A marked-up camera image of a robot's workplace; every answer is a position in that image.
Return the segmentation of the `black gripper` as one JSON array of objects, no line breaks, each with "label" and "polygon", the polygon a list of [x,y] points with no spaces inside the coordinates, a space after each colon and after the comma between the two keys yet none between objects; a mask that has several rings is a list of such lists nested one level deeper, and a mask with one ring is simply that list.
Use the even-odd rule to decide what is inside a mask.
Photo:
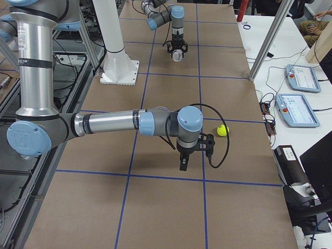
[{"label": "black gripper", "polygon": [[179,169],[181,171],[187,171],[188,167],[188,157],[190,154],[192,154],[194,151],[200,151],[200,145],[197,144],[194,147],[191,148],[185,148],[181,146],[179,143],[176,144],[176,149],[180,153],[180,166]]},{"label": "black gripper", "polygon": [[167,44],[167,52],[172,54],[173,51],[179,49],[182,51],[182,56],[188,52],[188,44],[185,44],[183,34],[172,34],[171,44]]}]

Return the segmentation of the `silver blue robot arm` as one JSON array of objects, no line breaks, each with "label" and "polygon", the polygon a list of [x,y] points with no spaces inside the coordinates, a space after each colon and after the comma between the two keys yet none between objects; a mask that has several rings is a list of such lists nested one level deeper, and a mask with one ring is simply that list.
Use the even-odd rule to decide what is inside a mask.
[{"label": "silver blue robot arm", "polygon": [[188,44],[184,40],[184,7],[170,4],[167,1],[141,1],[141,10],[147,16],[150,30],[169,23],[172,27],[172,38],[166,40],[167,51],[174,62],[181,62],[188,51]]},{"label": "silver blue robot arm", "polygon": [[[16,122],[7,130],[9,145],[19,154],[37,157],[52,148],[86,134],[139,130],[147,136],[177,137],[180,170],[186,171],[189,155],[201,150],[203,125],[201,111],[186,106],[170,112],[165,107],[135,109],[103,114],[60,114],[53,103],[52,32],[77,31],[81,27],[79,1],[7,1],[10,16],[17,24],[18,65],[20,68],[21,107]],[[130,60],[120,29],[114,1],[93,1],[103,39],[106,42],[105,84],[134,85],[139,61]],[[161,17],[171,21],[174,38],[182,38],[184,9],[168,6],[152,14],[152,30],[162,25]]]}]

